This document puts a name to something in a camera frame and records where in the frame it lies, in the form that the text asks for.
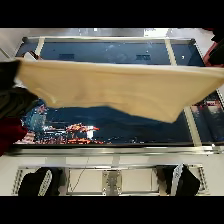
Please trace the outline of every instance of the metal bracket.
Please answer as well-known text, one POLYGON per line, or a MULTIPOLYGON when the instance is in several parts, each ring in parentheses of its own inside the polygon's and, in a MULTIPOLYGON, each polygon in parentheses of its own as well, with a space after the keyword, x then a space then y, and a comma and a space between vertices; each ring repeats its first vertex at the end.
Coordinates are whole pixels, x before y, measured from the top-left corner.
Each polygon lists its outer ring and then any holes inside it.
POLYGON ((122 192, 122 175, 120 170, 103 171, 102 194, 119 196, 122 192))

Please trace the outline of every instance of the fabric sheet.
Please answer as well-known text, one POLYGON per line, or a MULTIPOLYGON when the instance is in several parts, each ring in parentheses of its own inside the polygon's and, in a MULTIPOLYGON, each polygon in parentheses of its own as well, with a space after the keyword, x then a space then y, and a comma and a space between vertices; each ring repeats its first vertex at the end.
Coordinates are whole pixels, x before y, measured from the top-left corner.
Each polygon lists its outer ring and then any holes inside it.
POLYGON ((110 106, 164 122, 224 82, 223 68, 19 60, 17 77, 49 107, 110 106))

